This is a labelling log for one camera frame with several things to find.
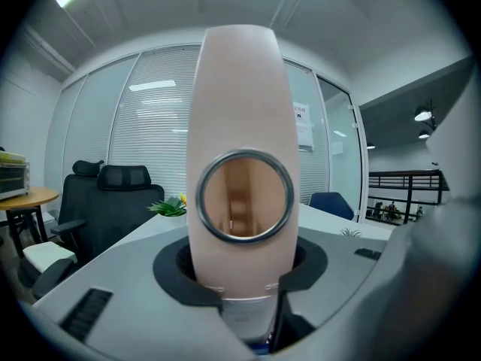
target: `potted plant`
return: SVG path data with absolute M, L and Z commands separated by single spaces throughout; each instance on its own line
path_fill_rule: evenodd
M 357 230 L 351 230 L 346 227 L 340 231 L 340 235 L 344 235 L 345 237 L 360 237 L 361 233 Z
M 172 228 L 186 226 L 187 224 L 187 198 L 184 194 L 180 194 L 180 197 L 171 196 L 167 201 L 159 201 L 152 203 L 152 206 L 148 207 L 149 210 L 162 215 L 169 219 L 169 223 L 172 224 Z

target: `window blinds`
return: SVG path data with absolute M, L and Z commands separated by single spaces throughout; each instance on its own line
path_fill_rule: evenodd
M 87 76 L 68 125 L 63 180 L 78 160 L 105 160 L 112 119 L 135 60 L 124 59 Z
M 143 53 L 113 125 L 109 164 L 145 165 L 166 199 L 186 191 L 189 106 L 199 51 L 191 46 Z
M 313 126 L 313 147 L 299 146 L 301 169 L 300 202 L 307 204 L 313 193 L 329 191 L 329 150 L 322 107 L 316 78 L 309 69 L 285 62 L 292 100 L 308 105 Z
M 57 190 L 59 194 L 62 194 L 63 189 L 62 164 L 68 121 L 84 81 L 83 77 L 60 93 L 50 121 L 45 150 L 44 182 L 45 186 Z M 48 208 L 51 211 L 60 210 L 60 199 L 51 202 Z

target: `green plant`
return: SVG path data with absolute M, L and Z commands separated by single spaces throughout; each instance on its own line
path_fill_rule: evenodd
M 341 235 L 344 235 L 345 237 L 360 237 L 361 233 L 357 230 L 350 230 L 347 227 L 345 229 L 342 229 L 340 231 Z
M 154 202 L 152 203 L 152 206 L 148 207 L 148 209 L 166 217 L 178 217 L 187 212 L 184 203 L 176 196 L 171 196 L 166 202 Z

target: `black railing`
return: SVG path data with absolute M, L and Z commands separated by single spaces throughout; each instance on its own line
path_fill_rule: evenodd
M 441 170 L 418 170 L 418 171 L 376 171 L 369 173 L 369 187 L 374 189 L 390 189 L 390 190 L 407 190 L 406 199 L 386 198 L 382 196 L 368 196 L 371 199 L 386 200 L 391 202 L 405 202 L 406 211 L 386 210 L 368 206 L 369 210 L 378 211 L 379 213 L 387 212 L 391 217 L 395 215 L 404 215 L 404 223 L 407 223 L 409 217 L 418 217 L 417 214 L 411 214 L 411 203 L 417 205 L 439 205 L 443 199 L 443 191 L 449 191 L 448 185 L 444 180 Z M 412 202 L 413 190 L 419 191 L 437 191 L 436 202 Z M 377 220 L 377 218 L 366 216 L 369 220 Z M 384 223 L 398 225 L 388 220 Z

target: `blue chair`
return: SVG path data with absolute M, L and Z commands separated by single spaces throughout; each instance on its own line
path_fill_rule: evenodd
M 310 196 L 309 206 L 347 220 L 354 217 L 354 211 L 340 193 L 314 193 Z

